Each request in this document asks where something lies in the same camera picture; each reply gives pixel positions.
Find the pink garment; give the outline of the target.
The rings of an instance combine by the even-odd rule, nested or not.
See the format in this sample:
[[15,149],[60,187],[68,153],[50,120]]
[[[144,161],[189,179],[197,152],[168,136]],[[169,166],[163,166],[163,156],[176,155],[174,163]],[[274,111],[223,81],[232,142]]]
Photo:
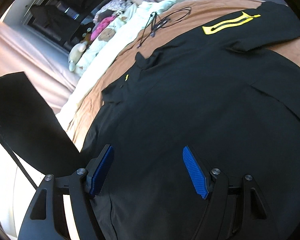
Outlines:
[[102,33],[102,31],[104,31],[104,29],[106,29],[106,27],[111,22],[113,22],[113,20],[115,20],[115,18],[116,18],[116,16],[109,16],[109,17],[104,18],[91,33],[90,40],[94,41],[98,37],[98,35],[100,35],[100,33]]

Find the floral patterned clothes pile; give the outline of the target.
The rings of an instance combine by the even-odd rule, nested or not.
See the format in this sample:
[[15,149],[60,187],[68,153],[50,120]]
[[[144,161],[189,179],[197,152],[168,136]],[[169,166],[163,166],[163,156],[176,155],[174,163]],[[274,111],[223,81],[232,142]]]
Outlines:
[[105,11],[110,10],[115,14],[119,15],[123,13],[133,3],[133,0],[111,0],[97,11],[97,13],[94,16],[93,23],[96,24],[97,22],[101,22],[101,20],[99,20],[98,17]]

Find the brown bed blanket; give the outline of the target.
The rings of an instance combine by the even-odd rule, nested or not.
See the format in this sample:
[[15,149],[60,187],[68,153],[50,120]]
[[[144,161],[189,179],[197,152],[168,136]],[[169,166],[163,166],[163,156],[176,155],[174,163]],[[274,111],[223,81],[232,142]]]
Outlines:
[[131,44],[119,52],[115,61],[107,65],[105,70],[102,70],[101,63],[97,63],[97,72],[85,72],[85,76],[92,83],[76,101],[74,114],[66,130],[77,149],[82,149],[88,129],[103,105],[102,90],[121,77],[134,64],[137,53],[141,53],[143,57],[147,58],[155,49],[195,27],[229,13],[254,9],[260,5],[259,0],[192,0],[178,3],[169,11],[175,12],[186,6],[191,7],[190,15],[181,22],[159,30],[154,38],[147,38],[140,47],[137,43],[140,42],[141,36],[138,35]]

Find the cream plush toy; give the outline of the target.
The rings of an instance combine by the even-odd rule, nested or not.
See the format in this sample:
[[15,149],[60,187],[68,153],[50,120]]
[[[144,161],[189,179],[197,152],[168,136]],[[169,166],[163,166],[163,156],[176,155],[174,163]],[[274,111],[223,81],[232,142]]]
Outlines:
[[84,41],[73,46],[72,50],[68,55],[68,64],[70,72],[73,72],[76,69],[76,64],[85,52],[87,45],[88,42]]

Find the beige curtain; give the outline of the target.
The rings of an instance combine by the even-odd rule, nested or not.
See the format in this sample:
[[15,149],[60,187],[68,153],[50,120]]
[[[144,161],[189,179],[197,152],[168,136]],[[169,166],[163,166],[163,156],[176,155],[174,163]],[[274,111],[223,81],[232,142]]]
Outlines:
[[68,57],[25,28],[0,23],[0,76],[24,72],[54,113],[75,90],[79,77]]

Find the black shirt with yellow patch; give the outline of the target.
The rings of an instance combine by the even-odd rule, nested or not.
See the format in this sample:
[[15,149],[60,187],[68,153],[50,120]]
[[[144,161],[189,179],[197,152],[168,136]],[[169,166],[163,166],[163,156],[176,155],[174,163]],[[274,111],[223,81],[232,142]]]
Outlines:
[[[0,143],[45,175],[19,239],[300,239],[300,67],[268,49],[300,38],[286,5],[263,2],[187,31],[102,90],[77,150],[25,73],[0,77]],[[105,145],[100,194],[84,190]],[[213,190],[198,195],[183,148]]]

